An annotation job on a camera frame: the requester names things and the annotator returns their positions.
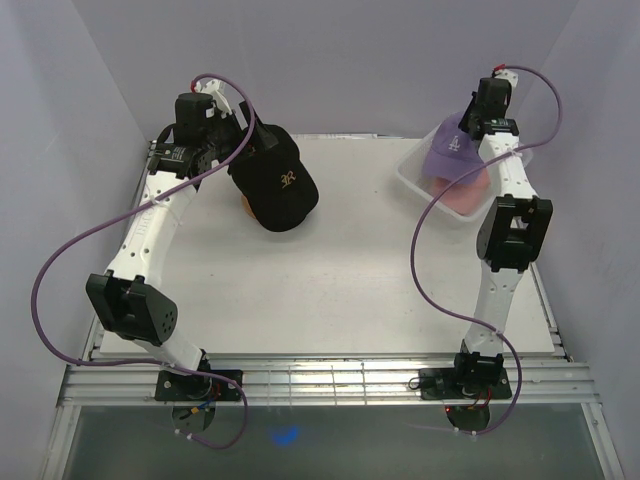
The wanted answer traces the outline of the purple cap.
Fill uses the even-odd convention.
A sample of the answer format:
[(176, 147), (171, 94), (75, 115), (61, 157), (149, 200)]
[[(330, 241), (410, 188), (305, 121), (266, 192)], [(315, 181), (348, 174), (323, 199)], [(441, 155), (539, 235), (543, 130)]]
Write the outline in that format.
[(483, 164), (476, 143), (459, 128), (463, 115), (454, 113), (437, 128), (422, 166), (424, 176), (456, 180)]

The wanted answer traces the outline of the black cap gold logo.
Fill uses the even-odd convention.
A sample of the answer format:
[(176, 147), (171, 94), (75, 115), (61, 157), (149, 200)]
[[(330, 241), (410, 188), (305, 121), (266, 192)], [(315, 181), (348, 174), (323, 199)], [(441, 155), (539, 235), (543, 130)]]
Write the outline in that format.
[(255, 150), (239, 155), (228, 173), (258, 223), (269, 231), (285, 232), (306, 219), (319, 201), (319, 192), (286, 130), (273, 124), (264, 128), (277, 144), (263, 150), (253, 135), (249, 145)]

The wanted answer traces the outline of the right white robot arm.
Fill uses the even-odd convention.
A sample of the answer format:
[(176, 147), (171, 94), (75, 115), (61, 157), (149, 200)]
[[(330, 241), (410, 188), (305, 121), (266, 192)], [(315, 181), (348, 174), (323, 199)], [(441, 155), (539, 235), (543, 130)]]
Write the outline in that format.
[(482, 78), (459, 128), (468, 133), (492, 171), (496, 196), (479, 229), (476, 253), (481, 284), (473, 323), (454, 360), (451, 382), (464, 397), (511, 396), (503, 367), (505, 331), (513, 297), (539, 256), (553, 213), (529, 183), (516, 122), (507, 117), (513, 85), (504, 76)]

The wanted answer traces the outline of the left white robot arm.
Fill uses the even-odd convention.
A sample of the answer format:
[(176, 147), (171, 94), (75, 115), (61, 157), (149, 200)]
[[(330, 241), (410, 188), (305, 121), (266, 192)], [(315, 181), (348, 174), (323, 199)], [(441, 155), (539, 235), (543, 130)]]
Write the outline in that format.
[(179, 374), (190, 399), (205, 397), (212, 376), (201, 368), (204, 352), (178, 329), (177, 304), (161, 290), (164, 263), (182, 216), (202, 180), (247, 151), (261, 122), (244, 100), (242, 129), (221, 97), (183, 93), (175, 121), (148, 150), (139, 206), (123, 245), (102, 274), (92, 274), (86, 293), (104, 330), (145, 350), (153, 361)]

